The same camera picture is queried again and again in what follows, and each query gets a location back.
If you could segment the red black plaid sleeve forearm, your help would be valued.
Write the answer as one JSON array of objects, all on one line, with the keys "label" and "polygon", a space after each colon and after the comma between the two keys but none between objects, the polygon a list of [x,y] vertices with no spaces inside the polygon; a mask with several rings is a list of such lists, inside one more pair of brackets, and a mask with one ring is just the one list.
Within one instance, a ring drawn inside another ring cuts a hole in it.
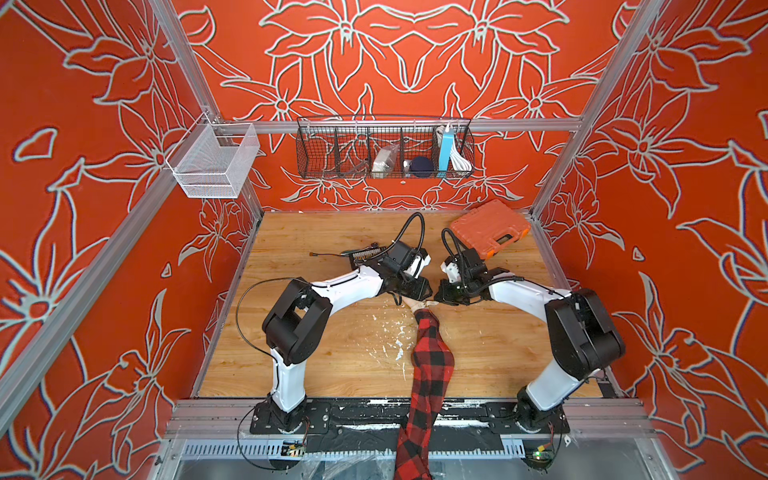
[{"label": "red black plaid sleeve forearm", "polygon": [[413,312],[417,337],[411,354],[413,382],[409,413],[398,434],[395,454],[396,479],[430,479],[429,444],[442,411],[455,358],[440,332],[431,309]]}]

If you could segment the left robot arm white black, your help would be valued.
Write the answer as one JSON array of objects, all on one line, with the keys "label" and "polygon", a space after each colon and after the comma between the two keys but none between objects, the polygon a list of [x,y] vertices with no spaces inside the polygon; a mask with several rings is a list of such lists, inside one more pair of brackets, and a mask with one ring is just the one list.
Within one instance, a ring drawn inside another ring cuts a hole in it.
[{"label": "left robot arm white black", "polygon": [[395,240],[350,272],[324,281],[290,280],[267,314],[262,330],[274,362],[270,405],[297,412],[306,399],[306,362],[322,339],[331,316],[360,301],[389,294],[397,300],[432,295],[422,272],[431,262],[424,248],[426,222],[410,215]]}]

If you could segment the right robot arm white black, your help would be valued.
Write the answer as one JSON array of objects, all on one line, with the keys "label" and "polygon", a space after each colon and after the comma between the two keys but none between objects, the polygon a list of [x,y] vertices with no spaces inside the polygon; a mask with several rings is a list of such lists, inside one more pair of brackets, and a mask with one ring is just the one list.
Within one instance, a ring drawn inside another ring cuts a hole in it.
[{"label": "right robot arm white black", "polygon": [[445,228],[446,275],[434,300],[459,306],[493,301],[530,314],[547,325],[553,360],[517,394],[511,419],[522,430],[539,431],[562,411],[564,401],[595,372],[624,356],[626,347],[598,294],[542,285],[503,268],[489,269],[473,248]]}]

